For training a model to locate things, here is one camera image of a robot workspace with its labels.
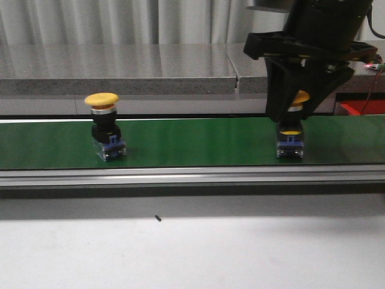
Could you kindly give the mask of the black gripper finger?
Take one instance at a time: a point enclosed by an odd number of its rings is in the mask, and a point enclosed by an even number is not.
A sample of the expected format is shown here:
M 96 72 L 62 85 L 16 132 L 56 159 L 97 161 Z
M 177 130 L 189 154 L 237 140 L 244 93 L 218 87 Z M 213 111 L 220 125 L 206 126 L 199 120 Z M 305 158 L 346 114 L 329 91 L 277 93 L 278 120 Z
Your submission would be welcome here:
M 289 112 L 300 85 L 303 72 L 300 58 L 266 57 L 268 77 L 266 115 L 274 122 L 300 122 L 299 111 Z
M 348 63 L 342 63 L 335 70 L 328 70 L 325 63 L 306 63 L 304 76 L 300 80 L 300 90 L 309 94 L 310 99 L 304 104 L 301 118 L 306 120 L 313 114 L 321 102 L 342 84 L 350 80 L 354 70 Z

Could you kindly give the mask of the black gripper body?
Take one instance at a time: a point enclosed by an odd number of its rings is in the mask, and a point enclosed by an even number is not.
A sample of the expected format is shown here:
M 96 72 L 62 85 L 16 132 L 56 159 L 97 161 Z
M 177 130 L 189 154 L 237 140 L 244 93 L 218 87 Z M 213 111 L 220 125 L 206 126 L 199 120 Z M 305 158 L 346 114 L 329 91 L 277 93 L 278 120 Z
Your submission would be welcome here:
M 302 58 L 325 63 L 359 61 L 370 63 L 378 48 L 365 42 L 355 42 L 340 31 L 311 34 L 299 39 L 283 31 L 250 33 L 243 52 L 253 60 L 258 58 Z

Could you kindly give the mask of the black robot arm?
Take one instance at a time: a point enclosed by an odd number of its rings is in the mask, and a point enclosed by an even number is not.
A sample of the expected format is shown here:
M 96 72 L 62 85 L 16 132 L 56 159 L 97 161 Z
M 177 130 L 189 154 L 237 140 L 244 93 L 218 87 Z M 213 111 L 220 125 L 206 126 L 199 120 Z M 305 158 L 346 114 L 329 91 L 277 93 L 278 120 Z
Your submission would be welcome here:
M 371 1 L 294 1 L 282 31 L 250 33 L 244 53 L 265 60 L 266 115 L 307 119 L 350 80 L 350 61 L 370 63 L 377 48 L 354 40 Z

